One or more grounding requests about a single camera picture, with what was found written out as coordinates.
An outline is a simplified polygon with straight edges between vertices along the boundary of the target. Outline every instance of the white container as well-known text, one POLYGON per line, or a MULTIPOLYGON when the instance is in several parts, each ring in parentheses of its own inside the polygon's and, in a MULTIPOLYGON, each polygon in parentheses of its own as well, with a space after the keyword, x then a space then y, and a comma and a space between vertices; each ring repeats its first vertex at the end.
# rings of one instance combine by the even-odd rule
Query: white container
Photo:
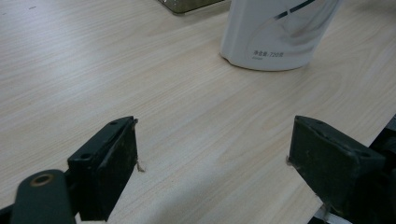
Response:
POLYGON ((220 54, 264 71, 308 64, 343 0, 233 0, 220 54))

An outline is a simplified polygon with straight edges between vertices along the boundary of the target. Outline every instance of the light wood grain surface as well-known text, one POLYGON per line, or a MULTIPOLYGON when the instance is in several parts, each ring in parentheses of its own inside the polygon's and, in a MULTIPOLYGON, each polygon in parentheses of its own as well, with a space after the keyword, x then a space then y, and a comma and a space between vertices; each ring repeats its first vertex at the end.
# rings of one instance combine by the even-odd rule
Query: light wood grain surface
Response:
POLYGON ((133 115, 135 172, 109 223, 306 223, 320 200, 285 163, 295 115, 368 146, 396 113, 396 2, 346 0, 313 61, 258 72, 219 56, 229 4, 0 3, 0 206, 28 175, 133 115))

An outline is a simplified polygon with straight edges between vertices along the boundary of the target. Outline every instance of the table surface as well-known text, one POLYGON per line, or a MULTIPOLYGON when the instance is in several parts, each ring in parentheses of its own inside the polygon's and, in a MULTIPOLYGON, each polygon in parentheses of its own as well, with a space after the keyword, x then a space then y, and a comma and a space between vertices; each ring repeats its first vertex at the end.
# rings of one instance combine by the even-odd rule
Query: table surface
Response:
POLYGON ((230 4, 0 3, 0 206, 113 119, 135 116, 134 172, 109 223, 306 223, 321 201, 285 163, 295 115, 368 146, 396 112, 396 2, 348 0, 313 61, 219 55, 230 4))

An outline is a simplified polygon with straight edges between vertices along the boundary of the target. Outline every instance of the white plastic bottle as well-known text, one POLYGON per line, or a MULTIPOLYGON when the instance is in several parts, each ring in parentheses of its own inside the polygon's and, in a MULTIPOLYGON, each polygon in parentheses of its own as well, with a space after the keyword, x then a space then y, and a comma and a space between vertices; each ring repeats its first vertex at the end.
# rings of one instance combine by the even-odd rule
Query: white plastic bottle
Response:
POLYGON ((308 64, 343 0, 233 0, 220 54, 255 70, 308 64))

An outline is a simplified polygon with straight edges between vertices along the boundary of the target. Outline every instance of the wooden table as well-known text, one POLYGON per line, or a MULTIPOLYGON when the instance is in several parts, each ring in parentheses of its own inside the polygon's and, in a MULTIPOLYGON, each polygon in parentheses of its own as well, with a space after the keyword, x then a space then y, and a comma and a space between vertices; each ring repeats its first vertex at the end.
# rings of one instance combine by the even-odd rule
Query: wooden table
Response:
POLYGON ((0 3, 0 206, 28 175, 134 115, 139 157, 109 223, 306 223, 321 202, 285 163, 295 115, 368 146, 396 112, 396 2, 348 0, 308 66, 219 56, 229 4, 0 3))

